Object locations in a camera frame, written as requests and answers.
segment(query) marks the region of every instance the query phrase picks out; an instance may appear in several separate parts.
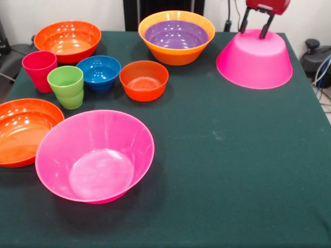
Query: plastic cup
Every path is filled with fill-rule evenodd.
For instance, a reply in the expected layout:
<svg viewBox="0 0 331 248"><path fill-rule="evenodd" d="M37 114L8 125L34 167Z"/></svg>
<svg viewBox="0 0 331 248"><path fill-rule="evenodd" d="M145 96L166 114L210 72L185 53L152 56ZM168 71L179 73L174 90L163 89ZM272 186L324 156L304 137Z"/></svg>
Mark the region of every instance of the plastic cup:
<svg viewBox="0 0 331 248"><path fill-rule="evenodd" d="M47 80L60 104L74 110L83 104L83 71L75 66L62 66L50 72Z"/></svg>
<svg viewBox="0 0 331 248"><path fill-rule="evenodd" d="M41 93L52 92L47 75L57 67L55 54L48 51L32 52L23 58L22 66Z"/></svg>

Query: cable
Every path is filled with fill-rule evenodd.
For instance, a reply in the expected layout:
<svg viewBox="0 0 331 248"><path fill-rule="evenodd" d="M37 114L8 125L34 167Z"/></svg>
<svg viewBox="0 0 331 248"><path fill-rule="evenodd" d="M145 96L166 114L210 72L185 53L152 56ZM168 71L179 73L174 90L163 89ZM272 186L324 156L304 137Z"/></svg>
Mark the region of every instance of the cable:
<svg viewBox="0 0 331 248"><path fill-rule="evenodd" d="M325 92L322 91L322 94L323 94L324 96L326 96L326 97L331 101L331 97L329 97L329 95L328 95L327 93L325 93Z"/></svg>
<svg viewBox="0 0 331 248"><path fill-rule="evenodd" d="M231 16L231 3L230 3L230 0L228 0L228 20L230 20L230 16Z"/></svg>
<svg viewBox="0 0 331 248"><path fill-rule="evenodd" d="M329 109L327 106L324 106L325 108L327 108L327 110L329 110L331 112L331 109Z"/></svg>
<svg viewBox="0 0 331 248"><path fill-rule="evenodd" d="M13 79L12 77L7 76L7 75L5 75L5 74L3 74L3 73L1 73L1 72L0 72L0 76L3 76L4 78L7 78L7 79L9 79L9 80L15 82L15 79Z"/></svg>
<svg viewBox="0 0 331 248"><path fill-rule="evenodd" d="M322 73L324 73L325 68L326 68L326 63L323 65ZM323 81L323 79L320 79L320 80L319 80L319 84L318 84L318 86L317 86L317 90L316 90L316 96L317 96L317 94L318 94L318 92L319 92L319 90L320 90L320 88L321 88L321 86L322 86L322 81Z"/></svg>
<svg viewBox="0 0 331 248"><path fill-rule="evenodd" d="M239 20L238 20L238 31L240 31L240 21L242 20L242 16L240 15L240 12L239 12L237 0L234 0L234 4L236 6L236 10L237 10L237 13L238 13L238 16L239 16Z"/></svg>
<svg viewBox="0 0 331 248"><path fill-rule="evenodd" d="M318 77L318 75L320 74L320 71L321 71L321 69L322 69L322 67L324 66L325 63L327 63L327 66L326 66L324 72ZM312 82L312 85L316 85L316 83L318 83L318 81L321 80L325 76L325 74L328 71L330 65L331 65L331 54L329 56L327 56L327 58L320 64L319 68L317 69L314 82Z"/></svg>

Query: orange and purple bowl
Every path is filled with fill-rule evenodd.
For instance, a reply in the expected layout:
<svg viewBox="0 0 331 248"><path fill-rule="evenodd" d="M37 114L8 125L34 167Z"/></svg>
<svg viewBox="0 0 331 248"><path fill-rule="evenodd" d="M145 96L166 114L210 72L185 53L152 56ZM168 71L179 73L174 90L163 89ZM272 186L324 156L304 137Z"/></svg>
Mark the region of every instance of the orange and purple bowl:
<svg viewBox="0 0 331 248"><path fill-rule="evenodd" d="M101 31L84 21L63 21L41 29L35 36L37 49L50 51L62 64L74 64L91 56L101 39Z"/></svg>
<svg viewBox="0 0 331 248"><path fill-rule="evenodd" d="M199 57L214 38L215 27L207 18L199 14L170 10L146 17L139 24L138 33L160 62L172 66L182 66L192 63ZM197 39L197 41L189 44L184 39L183 42L186 44L178 44L178 35Z"/></svg>

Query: blue bowl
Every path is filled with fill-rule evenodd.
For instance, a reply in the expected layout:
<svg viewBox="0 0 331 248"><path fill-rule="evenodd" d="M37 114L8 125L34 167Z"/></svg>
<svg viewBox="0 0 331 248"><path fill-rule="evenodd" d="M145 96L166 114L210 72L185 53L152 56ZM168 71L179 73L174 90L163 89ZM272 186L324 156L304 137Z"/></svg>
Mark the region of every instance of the blue bowl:
<svg viewBox="0 0 331 248"><path fill-rule="evenodd" d="M92 56L76 65L84 73L84 81L95 92L105 92L113 87L121 65L117 59L109 56Z"/></svg>

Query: bowl rim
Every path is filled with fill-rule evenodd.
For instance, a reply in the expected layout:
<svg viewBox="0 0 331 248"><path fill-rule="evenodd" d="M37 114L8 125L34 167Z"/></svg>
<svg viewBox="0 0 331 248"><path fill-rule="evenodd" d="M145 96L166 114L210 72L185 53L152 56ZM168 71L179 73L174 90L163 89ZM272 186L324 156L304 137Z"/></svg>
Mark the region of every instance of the bowl rim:
<svg viewBox="0 0 331 248"><path fill-rule="evenodd" d="M49 76L51 75L52 72L57 71L57 70L60 70L61 68L66 68L66 67L70 67L70 68L73 68L73 69L78 69L78 70L80 71L81 76L80 76L80 78L79 78L75 83L70 84L70 85L55 85L55 84L53 84L53 83L51 83L51 82L49 81ZM52 70L50 73L48 73L48 75L47 75L47 82L48 82L51 86L54 86L54 87L57 87L57 88L66 88L66 87L69 87L69 86L73 86L73 85L76 85L76 84L80 83L81 80L84 80L84 73L83 73L83 71L82 71L80 68L78 68L78 67L76 67L76 66L60 66L60 67L56 67L55 69L53 69L53 70Z"/></svg>
<svg viewBox="0 0 331 248"><path fill-rule="evenodd" d="M153 44L153 43L151 43L150 41L148 41L148 40L146 40L145 39L145 34L142 34L142 31L141 31L141 27L142 27L142 24L148 19L148 18L150 18L150 17L152 17L152 16L158 16L158 15L160 15L160 14L164 14L164 13L169 13L169 12L185 12L185 13L189 13L189 14L191 14L191 15L195 15L195 16L200 16L200 17L202 17L202 18L204 18L212 27L213 27L213 35L211 36L211 37L208 37L208 40L205 42L205 43L203 43L203 44L201 44L201 45L199 45L199 46L195 46L195 47L192 47L192 48L186 48L186 49L174 49L174 48L164 48L164 47L162 47L162 46L158 46L158 45L155 45L155 44ZM200 14L197 14L197 13L194 13L194 12L190 12L190 11L184 11L184 10L166 10L166 11L160 11L160 12L157 12L157 13L154 13L154 14L151 14L151 15L149 15L149 16L147 16L147 17L145 17L140 23L139 23L139 26L138 26L138 34L139 34L139 36L144 40L144 42L145 43L147 43L147 44L149 44L149 45L151 45L151 46L154 46L154 47L157 47L157 48L161 48L161 49L163 49L163 50L165 50L165 51L172 51L172 52L175 52L175 51L192 51L192 50L196 50L196 49L200 49L200 48L204 48L207 44L209 44L212 40L213 40L213 38L215 37L215 32L216 32L216 30L215 30L215 26L213 25L213 23L208 19L208 18L206 18L206 17L204 17L204 16L202 16L202 15L200 15Z"/></svg>
<svg viewBox="0 0 331 248"><path fill-rule="evenodd" d="M99 39L97 40L97 42L91 46L91 48L92 48L92 47L95 47L96 45L99 44L99 42L100 42L100 40L101 40L102 33L101 33L101 29L100 29L99 27L97 27L95 24L93 24L93 23L91 23L91 22L82 21L82 20L66 20L66 21L53 22L53 23L51 23L51 24L49 24L49 25L43 27L42 29L40 29L40 30L36 33L36 35L35 35L35 37L34 37L34 39L33 39L33 43L34 43L34 45L36 46L36 48L37 48L38 50L40 50L40 51L49 51L49 50L45 50L45 49L40 48L40 47L36 44L36 38L38 37L38 35L40 35L40 33L41 33L42 31L44 31L44 30L47 29L48 27L50 27L50 26L52 26L52 25L55 25L55 24L66 23L66 22L82 22L82 23L85 23L85 24L88 24L88 25L92 25L93 27L95 27L95 28L98 30L98 33L100 34L100 36L99 36ZM70 55L74 55L74 54L84 53L84 52L86 52L87 50L88 50L88 49L86 49L86 50L84 50L84 51L81 51L81 52L78 52L78 53L56 54L56 56L70 56Z"/></svg>
<svg viewBox="0 0 331 248"><path fill-rule="evenodd" d="M27 101L27 100L32 100L32 101L37 101L37 102L43 102L43 103L46 103L46 104L48 104L48 105L52 105L52 106L54 106L55 107L55 109L61 114L61 118L62 118L62 120L60 121L60 122L62 122L62 121L64 121L65 120L65 117L64 117L64 114L63 114L63 112L61 111L61 109L58 107L58 106L56 106L54 103L52 103L52 102L50 102L50 101L46 101L46 100L43 100L43 99L38 99L38 98L20 98L20 99L15 99L15 100L11 100L11 101L8 101L8 102L4 102L4 103L2 103L2 104L0 104L0 107L2 107L3 105L7 105L7 104L11 104L11 103L13 103L13 102L23 102L23 101ZM33 158L35 158L36 157L36 155L34 155L34 156L31 156L31 157L29 157L28 159L23 159L23 160L20 160L20 161L16 161L16 162L12 162L12 163L2 163L2 162L0 162L0 167L1 166L5 166L5 167L12 167L12 168L15 168L16 166L13 166L13 165L16 165L16 164L21 164L21 163L24 163L25 161L29 161L29 160L31 160L31 159L33 159Z"/></svg>
<svg viewBox="0 0 331 248"><path fill-rule="evenodd" d="M40 172L39 172L39 161L38 161L38 154L40 153L40 150L41 150L41 147L43 145L44 142L46 142L47 140L47 137L52 133L52 132L55 132L57 129L61 128L62 125L64 125L66 122L68 121L71 121L72 119L76 119L76 118L79 118L80 116L82 115L89 115L89 114L92 114L92 113L95 113L95 112L104 112L104 113L119 113L121 115L126 115L128 116L129 118L131 119L134 119L136 120L137 122L139 122L148 132L148 136L149 138L151 139L151 145L152 145L152 156L151 156L151 159L148 163L148 166L147 168L145 169L145 171L142 173L142 175L133 183L133 184L130 184L126 189L122 190L121 192L118 192L116 193L115 195L109 195L107 197L104 197L104 198L100 198L100 199L74 199L72 197L66 197L66 196L63 196L61 194L59 194L58 192L56 192L55 190L53 190L51 187L49 187L45 182L44 180L42 179L42 177L40 176ZM39 180L41 181L41 183L50 191L52 192L53 194L63 198L63 199L67 199L67 200L71 200L71 201L74 201L74 202L82 202L82 203L97 203L97 202L101 202L101 201L105 201L105 200L108 200L108 199L112 199L112 198L115 198L117 196L120 196L124 193L126 193L128 190L130 190L132 187L134 187L138 182L141 181L141 179L147 174L148 170L150 169L151 165L152 165L152 162L153 162L153 159L154 159L154 155L155 155L155 143L154 143L154 139L153 139L153 136L152 136L152 133L151 131L149 130L149 128L138 118L134 117L133 115L130 115L128 113L125 113L125 112L122 112L122 111L117 111L117 110L106 110L106 109L101 109L101 110L90 110L90 111L85 111L85 112L81 112L79 114L76 114L76 115L72 115L70 117L68 117L67 119L61 121L58 125L56 125L54 128L52 128L47 134L46 136L43 138L43 140L40 142L39 144L39 147L37 149L37 152L36 152L36 161L35 161L35 167L36 167L36 172L37 172L37 176L39 178Z"/></svg>
<svg viewBox="0 0 331 248"><path fill-rule="evenodd" d="M78 66L80 63L82 63L82 62L85 61L85 60L89 60L89 59L91 59L91 58L96 58L96 57L106 57L106 58L110 58L111 60L114 60L114 61L115 61L116 63L118 63L118 65L119 65L119 71L118 71L118 73L117 73L114 77L112 77L112 78L110 78L110 79L107 79L107 80L103 80L103 81L101 81L101 82L91 82L91 81L85 80L85 77L84 77L84 81L85 81L85 82L87 82L87 83L89 83L89 84L100 84L100 83L105 83L105 82L107 82L107 81L113 80L113 79L115 79L115 78L117 78L117 77L119 76L119 74L120 74L120 72L121 72L121 70L122 70L122 66L121 66L120 62L119 62L116 58L111 57L111 56L107 56L107 55L94 55L94 56L87 57L87 58L85 58L85 59L79 61L78 64L76 65L76 67L78 67L79 69L81 69L81 68Z"/></svg>
<svg viewBox="0 0 331 248"><path fill-rule="evenodd" d="M124 70L126 67L128 67L128 66L130 66L130 65L132 65L132 64L138 64L138 63L141 63L141 62L148 62L148 63L150 63L150 64L157 64L158 66L162 67L162 68L165 69L165 71L167 72L167 79L166 79L166 80L165 80L160 86L158 86L158 87L156 87L156 88L154 88L154 89L147 89L147 90L138 90L138 89L134 89L134 88L131 88L131 87L127 86L126 84L124 84L124 83L122 82L122 79L121 79L121 74L122 74L123 70ZM127 65L125 65L125 66L122 68L122 70L121 70L121 72L120 72L120 74L119 74L119 80L120 80L120 82L121 82L121 84L123 85L124 88L130 89L130 90L132 90L132 91L136 91L136 92L151 92L151 91L157 90L157 89L159 89L159 88L162 88L164 85L166 85L166 84L168 83L168 80L169 80L169 71L167 70L167 68L166 68L164 65L162 65L162 64L160 64L160 63L158 63L158 62L151 61L151 60L137 60L137 61L134 61L134 62L128 63Z"/></svg>

